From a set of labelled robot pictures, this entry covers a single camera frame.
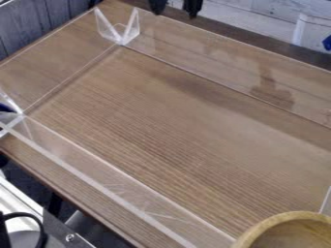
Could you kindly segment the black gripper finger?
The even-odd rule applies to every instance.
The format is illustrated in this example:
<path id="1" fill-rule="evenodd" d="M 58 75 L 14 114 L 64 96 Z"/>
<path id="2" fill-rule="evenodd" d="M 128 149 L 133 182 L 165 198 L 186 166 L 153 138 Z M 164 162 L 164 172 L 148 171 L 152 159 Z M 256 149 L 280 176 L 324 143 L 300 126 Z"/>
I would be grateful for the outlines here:
<path id="1" fill-rule="evenodd" d="M 162 13 L 166 3 L 168 0 L 148 0 L 149 9 L 157 16 Z"/>
<path id="2" fill-rule="evenodd" d="M 202 0 L 184 0 L 182 10 L 188 13 L 190 18 L 196 18 L 201 10 Z"/>

